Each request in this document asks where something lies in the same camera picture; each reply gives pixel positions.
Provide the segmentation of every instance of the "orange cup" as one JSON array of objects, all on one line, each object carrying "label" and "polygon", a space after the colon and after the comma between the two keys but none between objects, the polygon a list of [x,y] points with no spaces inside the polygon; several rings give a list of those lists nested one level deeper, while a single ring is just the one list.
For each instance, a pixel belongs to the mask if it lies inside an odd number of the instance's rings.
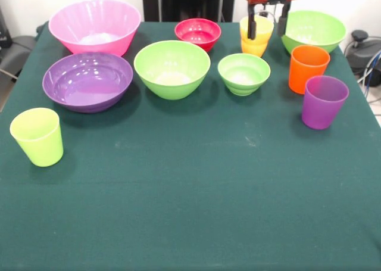
[{"label": "orange cup", "polygon": [[297,46],[291,52],[288,85],[297,94],[304,94],[305,84],[313,76],[321,76],[330,61],[325,49],[311,45]]}]

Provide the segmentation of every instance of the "black cable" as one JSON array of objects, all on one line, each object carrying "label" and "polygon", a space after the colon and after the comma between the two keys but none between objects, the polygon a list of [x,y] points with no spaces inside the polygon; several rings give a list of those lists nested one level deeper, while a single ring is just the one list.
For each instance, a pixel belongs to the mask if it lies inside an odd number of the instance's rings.
[{"label": "black cable", "polygon": [[23,45],[22,43],[18,43],[18,42],[12,42],[12,43],[14,43],[15,45],[18,45],[18,46],[22,46],[24,49],[27,49],[30,52],[32,51],[31,48],[28,48],[27,46]]},{"label": "black cable", "polygon": [[372,100],[372,101],[368,101],[368,103],[371,104],[371,103],[374,103],[374,102],[378,102],[378,101],[380,101],[380,100],[381,100],[381,97],[378,98],[378,99]]},{"label": "black cable", "polygon": [[356,42],[356,41],[352,41],[349,44],[347,44],[347,46],[344,49],[344,57],[346,57],[346,51],[348,50],[349,46],[352,45],[354,42]]}]

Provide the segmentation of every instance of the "purple bowl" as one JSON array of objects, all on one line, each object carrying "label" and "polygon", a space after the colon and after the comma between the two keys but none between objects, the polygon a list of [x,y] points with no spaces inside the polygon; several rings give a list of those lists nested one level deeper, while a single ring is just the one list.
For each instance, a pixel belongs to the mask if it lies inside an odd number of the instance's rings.
[{"label": "purple bowl", "polygon": [[81,113],[95,113],[117,103],[131,84],[131,65],[104,52],[69,55],[45,73],[42,88],[54,102]]}]

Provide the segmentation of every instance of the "small green bowl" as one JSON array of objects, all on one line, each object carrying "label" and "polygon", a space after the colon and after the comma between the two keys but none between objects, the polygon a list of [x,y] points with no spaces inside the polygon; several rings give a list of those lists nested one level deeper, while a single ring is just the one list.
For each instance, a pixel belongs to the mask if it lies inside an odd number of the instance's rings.
[{"label": "small green bowl", "polygon": [[218,63],[218,72],[233,94],[246,96],[268,79],[271,70],[267,62],[256,55],[232,54]]},{"label": "small green bowl", "polygon": [[154,94],[176,100],[187,97],[201,84],[210,68],[210,58],[192,43],[161,41],[141,49],[133,65]]},{"label": "small green bowl", "polygon": [[282,42],[291,54],[300,45],[314,45],[332,52],[344,39],[346,28],[337,18],[317,11],[295,11],[288,15]]}]

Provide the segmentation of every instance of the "pink bowl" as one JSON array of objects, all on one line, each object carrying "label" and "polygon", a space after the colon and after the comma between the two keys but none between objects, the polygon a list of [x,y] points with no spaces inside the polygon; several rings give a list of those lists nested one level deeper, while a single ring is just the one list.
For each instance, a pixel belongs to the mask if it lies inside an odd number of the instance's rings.
[{"label": "pink bowl", "polygon": [[174,33],[181,41],[194,43],[208,52],[221,36],[221,28],[211,20],[193,18],[177,24]]},{"label": "pink bowl", "polygon": [[107,52],[121,56],[140,25],[140,13],[116,0],[89,0],[60,9],[49,30],[72,53]]}]

